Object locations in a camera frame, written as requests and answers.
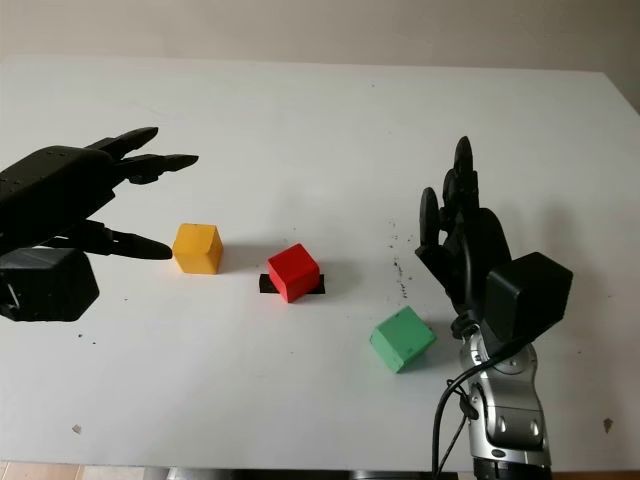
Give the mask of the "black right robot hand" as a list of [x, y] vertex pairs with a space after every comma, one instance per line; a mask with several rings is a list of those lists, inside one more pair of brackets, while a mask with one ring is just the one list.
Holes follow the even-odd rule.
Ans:
[[498, 217], [480, 205], [478, 173], [466, 136], [456, 145], [442, 199], [439, 204], [431, 187], [422, 193], [416, 255], [443, 286], [457, 314], [479, 323], [484, 317], [487, 276], [510, 262], [511, 254]]

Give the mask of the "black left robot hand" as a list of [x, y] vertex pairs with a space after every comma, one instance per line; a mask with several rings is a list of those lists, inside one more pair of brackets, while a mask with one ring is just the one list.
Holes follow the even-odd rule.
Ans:
[[153, 183], [166, 172], [192, 166], [196, 155], [130, 156], [158, 134], [134, 129], [85, 147], [41, 148], [1, 171], [1, 253], [43, 246], [98, 255], [168, 260], [169, 246], [120, 232], [91, 216], [115, 198], [124, 181]]

